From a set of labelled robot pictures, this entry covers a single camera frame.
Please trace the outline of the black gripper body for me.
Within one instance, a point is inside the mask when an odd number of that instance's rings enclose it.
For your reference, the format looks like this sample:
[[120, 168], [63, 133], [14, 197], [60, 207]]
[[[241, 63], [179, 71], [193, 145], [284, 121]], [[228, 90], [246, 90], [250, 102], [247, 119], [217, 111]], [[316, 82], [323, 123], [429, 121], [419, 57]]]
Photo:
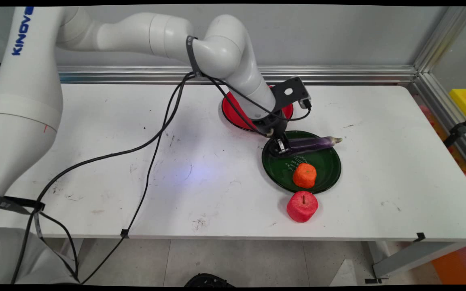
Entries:
[[267, 115], [263, 118], [263, 133], [267, 138], [277, 141], [283, 138], [287, 128], [285, 115]]

